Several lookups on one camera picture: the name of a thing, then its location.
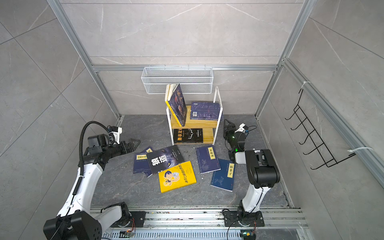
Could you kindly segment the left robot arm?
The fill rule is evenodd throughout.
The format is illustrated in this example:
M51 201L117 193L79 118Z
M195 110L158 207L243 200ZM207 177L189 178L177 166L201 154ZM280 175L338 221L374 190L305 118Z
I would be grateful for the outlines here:
M57 216L43 227L48 240L100 240L112 225L126 227L133 223L125 202L104 207L95 217L91 215L91 202L109 160L134 152L140 143L136 139L116 142L107 135L88 138L89 146L80 150L77 180L71 193Z

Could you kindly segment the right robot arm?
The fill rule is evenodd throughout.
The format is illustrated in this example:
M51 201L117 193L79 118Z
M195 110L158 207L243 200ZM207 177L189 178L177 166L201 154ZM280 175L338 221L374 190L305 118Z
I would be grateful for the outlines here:
M223 137L230 145L229 158L234 164L246 166L250 183L237 210L222 211L227 227L263 227L265 223L260 211L261 203L268 191L281 180L276 161L269 149L245 149L245 141L250 131L245 124L237 127L231 121L224 120Z

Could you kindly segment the dark blue book left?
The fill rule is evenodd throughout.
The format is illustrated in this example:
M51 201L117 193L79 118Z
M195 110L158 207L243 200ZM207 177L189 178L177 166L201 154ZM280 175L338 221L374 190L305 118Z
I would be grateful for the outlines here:
M140 153L135 153L133 173L144 173L147 177L152 175L152 171L148 162L147 154L153 152L151 146L147 147Z

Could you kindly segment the black book white characters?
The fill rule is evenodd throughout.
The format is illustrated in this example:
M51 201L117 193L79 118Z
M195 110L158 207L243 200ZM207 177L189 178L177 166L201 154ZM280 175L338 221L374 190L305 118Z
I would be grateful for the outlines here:
M152 174L160 173L185 162L176 145L147 153L147 159Z

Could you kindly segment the navy book yellow label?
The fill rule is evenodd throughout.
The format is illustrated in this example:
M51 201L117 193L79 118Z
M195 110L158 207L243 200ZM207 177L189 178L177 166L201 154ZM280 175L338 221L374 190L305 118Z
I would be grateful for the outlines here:
M213 145L196 148L196 153L201 174L221 170L216 150Z

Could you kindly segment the black book lower shelf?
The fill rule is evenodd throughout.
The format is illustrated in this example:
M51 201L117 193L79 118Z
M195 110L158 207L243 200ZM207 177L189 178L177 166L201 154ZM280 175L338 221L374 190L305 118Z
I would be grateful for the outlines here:
M203 129L174 129L174 144L202 144Z

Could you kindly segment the wooden two-tier shelf rack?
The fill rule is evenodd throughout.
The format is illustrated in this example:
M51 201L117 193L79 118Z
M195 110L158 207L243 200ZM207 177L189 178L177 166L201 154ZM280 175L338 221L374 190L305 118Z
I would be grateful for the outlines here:
M218 86L215 87L213 103L219 103L221 107L217 121L214 122L209 120L191 120L190 119L191 106L187 106L188 114L186 119L186 125L184 127L179 126L178 119L174 116L172 110L169 108L169 105L167 105L166 112L167 112L172 145L175 145L174 129L202 129L203 144L215 145L218 129L220 126L222 115L223 115L223 103L222 103L220 90Z

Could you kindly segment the blue book yellow label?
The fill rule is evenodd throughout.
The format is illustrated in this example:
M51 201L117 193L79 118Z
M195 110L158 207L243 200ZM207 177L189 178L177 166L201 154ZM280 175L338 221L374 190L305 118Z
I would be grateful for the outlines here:
M232 192L235 182L236 164L232 161L219 159L221 169L214 171L211 186Z

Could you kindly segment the yellow cartoon book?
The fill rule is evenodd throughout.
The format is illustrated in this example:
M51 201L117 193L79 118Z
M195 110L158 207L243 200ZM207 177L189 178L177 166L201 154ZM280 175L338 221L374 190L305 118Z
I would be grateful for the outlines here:
M194 169L190 161L164 170L158 173L158 175L161 193L166 193L197 183Z

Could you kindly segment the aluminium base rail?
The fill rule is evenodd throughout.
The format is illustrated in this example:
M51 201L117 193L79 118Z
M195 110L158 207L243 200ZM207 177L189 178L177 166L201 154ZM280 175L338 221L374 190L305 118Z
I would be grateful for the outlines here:
M300 209L263 207L241 218L234 206L130 207L126 227L112 225L101 240L312 240Z

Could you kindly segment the black wall hook rack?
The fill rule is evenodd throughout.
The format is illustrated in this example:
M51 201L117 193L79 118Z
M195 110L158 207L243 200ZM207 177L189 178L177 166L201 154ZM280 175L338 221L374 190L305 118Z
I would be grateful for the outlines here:
M317 153L320 156L320 159L322 160L322 163L318 167L310 167L311 170L318 170L322 167L333 167L335 165L338 165L348 159L351 159L352 157L355 157L355 153L350 153L346 158L342 160L337 160L333 153L331 152L330 148L326 144L326 142L321 137L321 134L316 129L314 124L311 122L307 114L304 112L303 108L300 105L300 101L302 99L304 90L300 89L298 94L299 98L297 101L297 104L293 108L292 114L285 118L286 121L290 121L292 119L298 120L299 123L294 128L290 128L291 131L296 131L298 129L303 129L306 133L306 137L303 141L299 142L300 146L304 146L307 142L311 143L311 150L309 152L303 152L304 156L309 156L312 153Z

